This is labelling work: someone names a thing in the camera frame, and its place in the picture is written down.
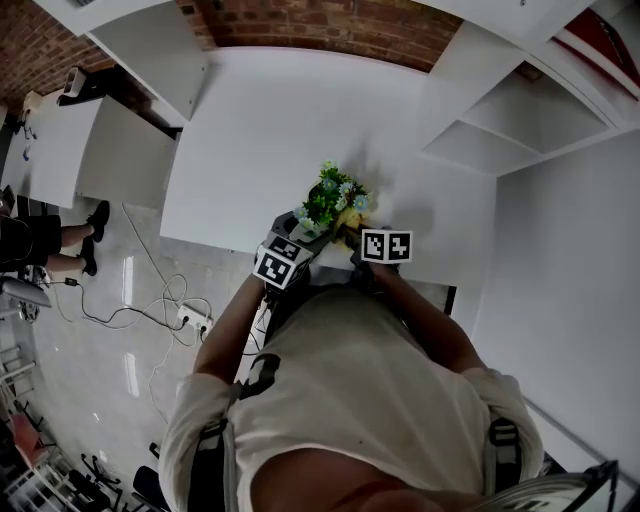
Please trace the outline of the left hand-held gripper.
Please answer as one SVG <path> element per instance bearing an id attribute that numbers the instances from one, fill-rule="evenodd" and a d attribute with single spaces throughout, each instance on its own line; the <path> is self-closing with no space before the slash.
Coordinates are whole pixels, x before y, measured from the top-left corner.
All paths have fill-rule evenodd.
<path id="1" fill-rule="evenodd" d="M 257 248 L 252 274 L 270 288 L 281 291 L 298 281 L 312 261 L 329 244 L 341 241 L 333 230 L 307 232 L 292 211 L 278 216 Z"/>

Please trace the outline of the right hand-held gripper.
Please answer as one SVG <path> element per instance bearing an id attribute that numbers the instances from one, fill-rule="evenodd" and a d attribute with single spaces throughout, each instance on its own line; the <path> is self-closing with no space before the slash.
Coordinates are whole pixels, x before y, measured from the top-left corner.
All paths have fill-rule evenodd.
<path id="1" fill-rule="evenodd" d="M 378 263 L 395 270 L 413 259 L 413 232 L 389 229 L 353 229 L 342 227 L 346 240 L 356 240 L 350 261 L 358 267 L 363 263 Z"/>

